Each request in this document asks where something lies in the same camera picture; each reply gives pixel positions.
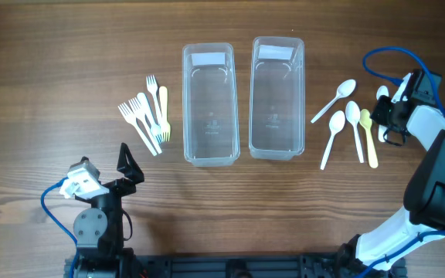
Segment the yellow plastic spoon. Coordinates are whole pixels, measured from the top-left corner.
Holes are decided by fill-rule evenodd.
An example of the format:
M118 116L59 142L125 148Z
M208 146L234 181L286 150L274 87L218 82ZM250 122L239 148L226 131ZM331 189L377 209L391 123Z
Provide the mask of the yellow plastic spoon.
M370 112L367 109L362 109L360 112L360 124L365 129L369 166L371 168L377 168L379 163L371 131L372 119L370 118Z

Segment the white spoon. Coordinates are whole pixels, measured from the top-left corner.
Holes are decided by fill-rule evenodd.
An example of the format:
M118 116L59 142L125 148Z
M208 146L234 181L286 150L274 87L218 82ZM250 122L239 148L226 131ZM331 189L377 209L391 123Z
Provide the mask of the white spoon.
M324 149L323 157L321 160L320 169L324 170L331 153L332 145L335 139L335 135L342 131L345 125L345 113L342 110L336 111L330 121L329 121L329 130L331 132L331 136L329 137L326 148Z
M345 108L345 116L346 120L352 125L354 138L355 138L355 147L358 155L358 159L360 163L364 163L364 156L362 151L362 143L358 133L358 123L360 121L360 109L358 104L351 100L347 103Z
M388 88L386 86L380 86L380 88L378 88L377 93L376 93L376 99L379 100L380 97L385 96L387 97L389 95L389 91ZM378 139L381 143L385 143L385 139L384 139L384 133L386 132L387 127L383 126L383 125L379 125L378 126Z

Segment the white spoon angled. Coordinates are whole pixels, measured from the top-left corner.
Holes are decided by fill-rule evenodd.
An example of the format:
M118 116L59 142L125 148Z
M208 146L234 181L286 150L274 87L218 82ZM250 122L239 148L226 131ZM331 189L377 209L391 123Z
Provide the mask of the white spoon angled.
M354 79L350 79L350 80L346 80L343 83L341 83L337 90L336 90L336 94L335 97L328 103L326 104L312 119L311 119L311 123L315 123L320 117L322 117L334 104L337 100L341 99L341 98L346 98L349 97L353 91L356 88L356 80Z

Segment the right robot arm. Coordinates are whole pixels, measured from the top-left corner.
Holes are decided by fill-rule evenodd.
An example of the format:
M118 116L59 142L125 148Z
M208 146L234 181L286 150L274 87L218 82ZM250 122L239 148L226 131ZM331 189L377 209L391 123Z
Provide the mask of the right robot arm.
M436 104L441 80L437 73L415 69L393 97L378 99L371 119L388 132L415 137L426 156L409 180L401 209L338 250L336 277L393 277L405 255L445 239L445 116Z

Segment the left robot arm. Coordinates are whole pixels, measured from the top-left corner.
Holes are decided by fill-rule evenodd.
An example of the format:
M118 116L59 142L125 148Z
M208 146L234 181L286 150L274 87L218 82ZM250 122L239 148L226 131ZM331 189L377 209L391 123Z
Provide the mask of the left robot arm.
M136 192L144 174L123 143L117 161L117 171L123 177L101 183L100 172L83 157L72 165L65 182L66 193L77 201L90 205L73 223L76 255L65 265L65 277L147 277L148 271L137 259L132 248L124 243L123 217L132 223L122 207L121 199Z

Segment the left clear plastic container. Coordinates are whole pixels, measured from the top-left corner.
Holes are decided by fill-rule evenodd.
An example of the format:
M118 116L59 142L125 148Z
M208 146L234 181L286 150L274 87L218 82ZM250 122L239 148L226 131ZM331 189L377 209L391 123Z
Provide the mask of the left clear plastic container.
M233 47L188 44L182 53L183 141L195 167L230 166L240 155Z

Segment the clear plastic container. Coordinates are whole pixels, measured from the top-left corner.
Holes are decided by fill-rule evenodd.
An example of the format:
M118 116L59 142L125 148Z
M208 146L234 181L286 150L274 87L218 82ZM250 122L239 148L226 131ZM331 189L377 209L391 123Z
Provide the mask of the clear plastic container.
M183 141L195 167L230 166L240 155L233 47L188 44L182 53Z
M253 41L249 149L253 158L289 161L305 149L305 47L299 38Z

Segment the right clear plastic container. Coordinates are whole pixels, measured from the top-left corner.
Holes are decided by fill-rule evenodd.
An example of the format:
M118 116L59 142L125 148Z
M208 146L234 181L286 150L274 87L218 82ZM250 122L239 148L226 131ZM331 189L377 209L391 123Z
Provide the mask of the right clear plastic container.
M305 47L299 38L253 41L249 149L253 158L289 161L305 149Z

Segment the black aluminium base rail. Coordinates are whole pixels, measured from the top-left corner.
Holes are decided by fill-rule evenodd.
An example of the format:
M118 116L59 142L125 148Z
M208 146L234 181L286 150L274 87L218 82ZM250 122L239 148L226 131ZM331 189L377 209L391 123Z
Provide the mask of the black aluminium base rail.
M362 269L335 269L335 254L293 256L174 257L139 256L133 277L356 277Z

